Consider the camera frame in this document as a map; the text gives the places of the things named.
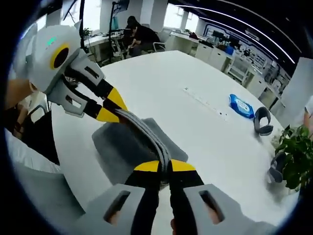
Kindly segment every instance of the gray fabric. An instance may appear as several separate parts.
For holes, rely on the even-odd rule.
[[[145,137],[151,142],[154,148],[151,148],[150,150],[152,150],[156,154],[156,157],[161,164],[161,171],[164,174],[166,174],[168,163],[171,160],[171,155],[167,147],[155,135],[155,133],[144,123],[144,121],[139,119],[136,115],[122,109],[116,110],[116,112],[120,116],[128,120],[132,125],[134,125],[135,132],[141,131],[145,135]]]
[[[188,156],[162,131],[152,119],[143,122],[166,146],[173,159],[186,162]],[[106,123],[92,135],[94,145],[103,161],[102,168],[112,184],[123,184],[141,163],[157,160],[147,146],[147,138],[121,123]]]
[[[61,232],[67,232],[85,213],[63,174],[33,170],[22,164],[14,164],[14,169],[34,206]]]

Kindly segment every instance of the green leaf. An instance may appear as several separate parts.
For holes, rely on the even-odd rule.
[[[296,165],[289,161],[283,170],[283,179],[287,181],[286,187],[295,189],[300,184],[300,176],[296,170]]]
[[[309,134],[310,134],[310,131],[306,126],[304,126],[304,125],[300,126],[300,135],[301,136],[308,137]]]
[[[295,174],[287,179],[286,187],[295,189],[300,184],[300,174]]]
[[[280,146],[277,147],[277,149],[275,150],[275,155],[280,151],[286,148],[286,144],[282,143]]]
[[[285,163],[287,164],[289,161],[291,161],[293,158],[292,154],[287,154],[285,158]]]

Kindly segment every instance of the white table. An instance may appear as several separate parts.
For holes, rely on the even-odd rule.
[[[117,36],[117,35],[111,36],[112,39],[117,38],[117,37],[120,37],[120,36]],[[85,46],[89,48],[89,47],[94,47],[102,43],[107,43],[108,41],[109,41],[108,36],[98,35],[93,38],[89,38],[89,40],[88,39],[84,40],[84,43],[85,43]]]
[[[112,35],[112,40],[115,40],[116,38],[121,37],[120,35]],[[94,47],[94,51],[91,51],[91,53],[94,53],[96,56],[95,58],[101,58],[100,48],[99,45],[103,43],[108,43],[109,37],[104,35],[98,35],[89,39],[84,40],[85,47],[90,48]]]
[[[199,40],[190,38],[189,35],[172,32],[166,42],[166,50],[179,50],[190,54],[194,44],[199,44]]]
[[[265,183],[273,155],[270,140],[277,129],[282,129],[281,125],[272,117],[273,134],[255,138],[252,121],[228,106],[231,93],[249,102],[255,110],[262,106],[244,87],[179,51],[119,61],[102,71],[119,90],[129,110],[140,118],[154,118],[188,154],[188,162],[196,167],[204,183],[214,184],[239,202],[246,216],[278,225],[292,210],[296,198],[289,196],[276,202]],[[89,90],[79,90],[100,103]],[[205,106],[202,103],[206,101],[209,105]],[[67,115],[54,104],[52,124],[62,171],[86,209],[88,202],[111,186],[91,139],[103,123],[87,115]],[[169,194],[168,187],[160,192],[153,234],[172,232]]]

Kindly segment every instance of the power strip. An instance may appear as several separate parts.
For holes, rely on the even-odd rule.
[[[228,115],[226,112],[221,111],[218,107],[214,107],[212,103],[205,100],[203,97],[198,95],[195,91],[191,90],[188,87],[185,87],[182,89],[186,94],[194,98],[196,101],[200,102],[202,105],[204,105],[209,110],[213,111],[216,115],[221,117],[223,120],[228,121]]]

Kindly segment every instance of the yellow robot eye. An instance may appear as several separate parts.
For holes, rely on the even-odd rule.
[[[57,69],[60,67],[64,61],[67,59],[69,52],[68,44],[63,44],[58,49],[54,51],[50,60],[50,68],[52,70]]]

